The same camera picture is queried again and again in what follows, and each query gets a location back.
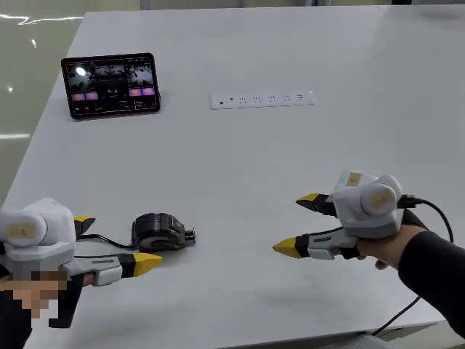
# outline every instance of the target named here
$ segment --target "finger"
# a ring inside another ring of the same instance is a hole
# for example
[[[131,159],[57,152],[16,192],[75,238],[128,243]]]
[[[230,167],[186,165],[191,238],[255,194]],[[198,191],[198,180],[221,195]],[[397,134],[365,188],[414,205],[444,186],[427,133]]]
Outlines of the finger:
[[[381,261],[381,260],[377,260],[376,263],[375,263],[375,267],[378,270],[384,270],[384,269],[386,269],[388,267],[388,265],[385,262]]]
[[[35,291],[56,291],[60,288],[60,281],[56,280],[39,280],[39,281],[25,281],[27,288]]]
[[[31,309],[31,318],[41,318],[41,310]]]
[[[54,289],[53,291],[41,290],[42,300],[57,300],[59,295],[60,295],[60,291],[58,289]]]
[[[87,273],[84,275],[84,283],[82,284],[83,287],[93,284],[95,281],[95,274],[94,273]]]
[[[31,276],[34,281],[66,281],[67,279],[65,271],[33,271]]]
[[[32,294],[31,291],[28,290],[14,290],[13,291],[13,299],[14,300],[21,300],[21,307],[23,309],[31,309],[32,308]]]
[[[49,300],[41,300],[40,308],[41,309],[48,309],[49,308]]]
[[[40,309],[41,308],[41,300],[31,300],[31,310],[33,309]]]

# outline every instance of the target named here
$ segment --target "black cable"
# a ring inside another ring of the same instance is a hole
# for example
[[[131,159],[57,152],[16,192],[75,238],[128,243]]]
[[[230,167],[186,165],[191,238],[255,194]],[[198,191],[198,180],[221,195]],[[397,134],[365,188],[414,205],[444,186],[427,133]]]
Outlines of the black cable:
[[[438,206],[433,204],[431,201],[427,201],[422,198],[416,198],[415,196],[411,196],[411,195],[402,195],[399,202],[397,203],[397,206],[401,209],[408,209],[408,208],[414,208],[417,204],[425,204],[433,208],[441,216],[442,220],[444,221],[445,227],[448,229],[449,241],[453,243],[453,232],[452,232],[452,227],[450,226],[449,220],[445,216],[444,212]],[[415,298],[412,303],[410,303],[405,308],[403,308],[399,313],[395,314],[388,322],[386,322],[383,326],[379,327],[371,335],[377,336],[380,332],[384,331],[390,324],[392,324],[399,317],[401,317],[404,313],[410,310],[420,299],[421,299],[420,296]]]
[[[373,332],[371,335],[372,336],[377,336],[379,332],[384,331],[390,324],[392,324],[394,321],[396,321],[399,317],[401,317],[404,313],[407,312],[410,308],[412,308],[419,300],[421,299],[420,296],[415,298],[412,303],[407,305],[405,308],[403,308],[399,313],[395,314],[388,322],[386,322],[383,326],[378,328],[375,332]]]
[[[415,200],[417,204],[425,204],[431,208],[433,208],[439,215],[441,216],[442,220],[444,221],[445,227],[448,229],[448,234],[449,234],[449,241],[453,243],[453,232],[452,232],[452,227],[450,226],[448,218],[445,216],[444,212],[435,204],[433,204],[431,201],[424,200],[422,198],[418,198]]]
[[[119,256],[120,254],[123,253],[117,253],[117,254],[102,254],[100,256],[74,256],[74,258],[104,258],[104,257],[116,257]]]
[[[122,245],[122,244],[119,244],[116,241],[113,241],[113,240],[110,240],[109,238],[101,236],[100,234],[81,235],[76,240],[78,240],[78,241],[79,240],[90,240],[90,239],[94,239],[94,238],[97,238],[99,240],[103,240],[104,242],[107,242],[110,245],[119,247],[120,249],[136,249],[135,245],[132,245],[132,244],[131,245]]]

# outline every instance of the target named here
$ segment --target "power outlet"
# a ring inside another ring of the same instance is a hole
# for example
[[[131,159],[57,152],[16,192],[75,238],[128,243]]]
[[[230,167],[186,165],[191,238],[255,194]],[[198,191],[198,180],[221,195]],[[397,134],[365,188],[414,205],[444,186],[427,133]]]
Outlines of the power outlet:
[[[280,107],[315,104],[313,92],[296,90],[291,92],[255,92],[212,94],[211,109]]]
[[[249,108],[248,97],[245,95],[238,96],[238,108]]]
[[[254,107],[262,107],[262,96],[261,95],[252,95],[251,96],[251,105]]]
[[[279,104],[279,95],[277,93],[269,93],[267,96],[267,106],[277,107]]]
[[[291,94],[290,93],[283,93],[281,96],[281,103],[280,105],[291,105]]]

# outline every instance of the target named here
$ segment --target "pixelated area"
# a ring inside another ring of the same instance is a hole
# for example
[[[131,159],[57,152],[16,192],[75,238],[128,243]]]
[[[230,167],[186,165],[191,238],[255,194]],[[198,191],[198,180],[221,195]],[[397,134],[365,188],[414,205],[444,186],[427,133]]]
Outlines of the pixelated area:
[[[40,318],[40,310],[48,309],[50,300],[66,298],[68,275],[64,271],[33,271],[30,280],[12,274],[1,286],[6,301],[19,301],[30,318]]]

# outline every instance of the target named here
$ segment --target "person's hand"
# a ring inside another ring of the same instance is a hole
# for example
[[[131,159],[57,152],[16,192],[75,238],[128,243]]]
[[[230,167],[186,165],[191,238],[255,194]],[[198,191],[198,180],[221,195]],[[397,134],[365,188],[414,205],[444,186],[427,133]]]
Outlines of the person's hand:
[[[65,272],[40,272],[38,280],[11,280],[10,276],[0,278],[0,291],[10,291],[13,300],[20,300],[23,309],[31,310],[31,318],[39,318],[41,309],[49,308],[49,300],[57,300],[58,292],[66,290]],[[83,287],[94,282],[94,274],[84,276]]]
[[[391,266],[399,268],[400,258],[408,242],[418,233],[425,231],[425,228],[415,225],[402,225],[397,235],[382,240],[361,239],[357,243],[360,253],[359,260],[372,256],[377,259],[375,266],[379,270]]]

